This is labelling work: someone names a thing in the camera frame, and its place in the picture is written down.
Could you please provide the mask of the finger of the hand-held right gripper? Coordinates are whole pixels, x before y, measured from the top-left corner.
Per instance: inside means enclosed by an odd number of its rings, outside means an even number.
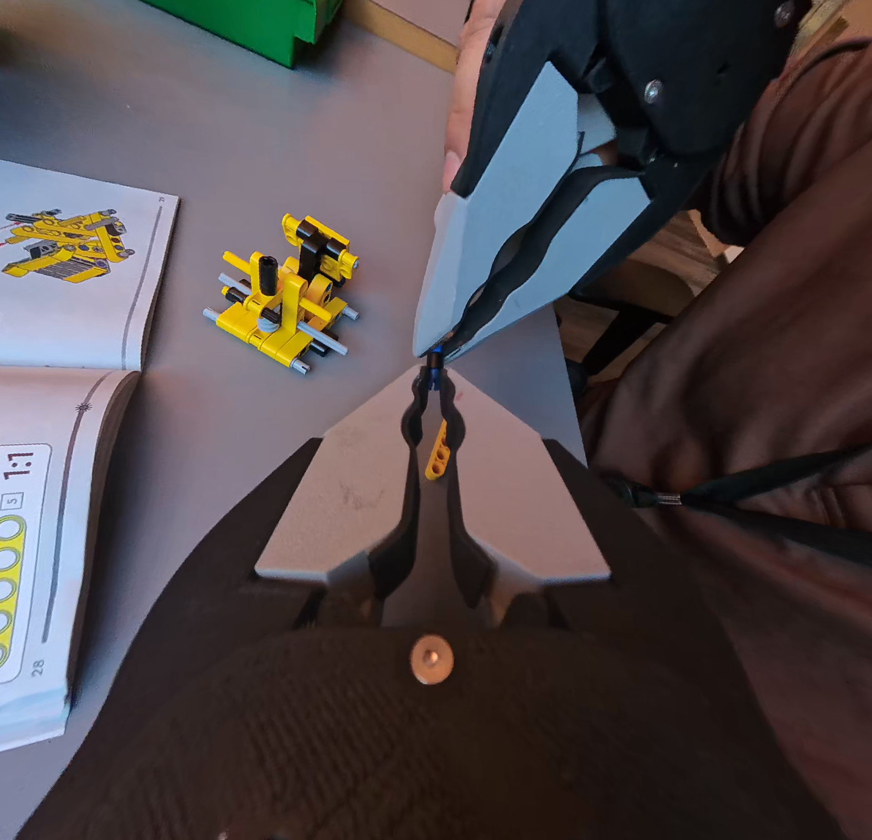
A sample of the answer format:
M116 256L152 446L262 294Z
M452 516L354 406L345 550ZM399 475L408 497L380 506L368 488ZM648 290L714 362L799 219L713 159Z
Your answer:
M411 350L423 357L461 322L506 241L549 198L578 151L575 89L546 63L469 196L445 194L420 294Z
M589 166L569 173L467 306L442 345L445 362L566 294L648 206L631 172Z

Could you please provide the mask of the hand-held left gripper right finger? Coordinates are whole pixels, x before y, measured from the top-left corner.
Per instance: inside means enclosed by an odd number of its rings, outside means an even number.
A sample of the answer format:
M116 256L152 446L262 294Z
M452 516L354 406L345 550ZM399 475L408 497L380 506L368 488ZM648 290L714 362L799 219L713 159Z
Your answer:
M467 606L500 624L522 596L599 584L609 565L540 434L445 369L440 390L452 571Z

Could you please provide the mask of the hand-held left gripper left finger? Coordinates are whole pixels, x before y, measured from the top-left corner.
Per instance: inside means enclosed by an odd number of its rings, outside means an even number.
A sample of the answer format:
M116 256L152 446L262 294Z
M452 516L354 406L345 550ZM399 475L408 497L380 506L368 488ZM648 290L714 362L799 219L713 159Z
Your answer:
M261 578L383 601L409 576L420 518L423 370L403 375L320 439L256 562Z

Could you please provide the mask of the person's right forearm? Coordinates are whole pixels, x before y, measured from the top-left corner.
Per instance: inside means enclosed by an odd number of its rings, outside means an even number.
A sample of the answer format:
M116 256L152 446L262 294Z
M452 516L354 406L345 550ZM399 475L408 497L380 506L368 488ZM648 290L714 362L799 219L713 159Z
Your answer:
M792 247L870 263L870 38L789 64L761 96L690 208L729 246L784 214Z

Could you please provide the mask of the yellow lego beam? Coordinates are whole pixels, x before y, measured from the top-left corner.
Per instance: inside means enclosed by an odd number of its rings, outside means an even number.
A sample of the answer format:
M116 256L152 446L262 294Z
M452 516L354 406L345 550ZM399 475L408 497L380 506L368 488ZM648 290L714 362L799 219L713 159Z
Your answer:
M446 439L447 421L442 420L425 469L426 479L430 482L435 482L446 474L451 456L451 449L448 447Z

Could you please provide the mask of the yellow lego model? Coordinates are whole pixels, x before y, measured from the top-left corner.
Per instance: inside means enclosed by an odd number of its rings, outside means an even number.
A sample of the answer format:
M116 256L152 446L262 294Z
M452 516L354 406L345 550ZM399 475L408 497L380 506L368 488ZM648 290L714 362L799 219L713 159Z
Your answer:
M220 275L226 305L202 314L225 333L305 376L311 370L306 355L348 354L333 327L341 318L356 321L359 313L337 292L352 279L359 258L347 237L311 216L284 215L282 232L297 250L283 262L261 252L247 260L224 252L223 260L246 278Z

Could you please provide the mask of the lego instruction booklet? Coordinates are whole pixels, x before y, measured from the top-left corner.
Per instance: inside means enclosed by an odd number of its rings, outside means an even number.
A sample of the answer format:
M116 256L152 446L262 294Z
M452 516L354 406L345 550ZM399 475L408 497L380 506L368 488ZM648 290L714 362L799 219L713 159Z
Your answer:
M62 736L180 199L1 162L1 750Z

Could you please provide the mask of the person's right hand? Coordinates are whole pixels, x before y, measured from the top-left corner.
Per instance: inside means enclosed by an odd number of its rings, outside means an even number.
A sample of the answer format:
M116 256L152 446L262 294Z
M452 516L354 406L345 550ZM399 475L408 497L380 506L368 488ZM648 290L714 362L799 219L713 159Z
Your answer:
M488 40L507 0L472 0L461 30L446 121L442 192L449 192L469 145L476 89Z

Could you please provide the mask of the chair with black frame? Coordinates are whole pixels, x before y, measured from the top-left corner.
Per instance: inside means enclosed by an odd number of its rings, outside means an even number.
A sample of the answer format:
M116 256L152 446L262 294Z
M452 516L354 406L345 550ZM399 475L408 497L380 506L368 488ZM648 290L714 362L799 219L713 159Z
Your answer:
M649 242L555 303L575 380L616 378L740 254L680 212Z

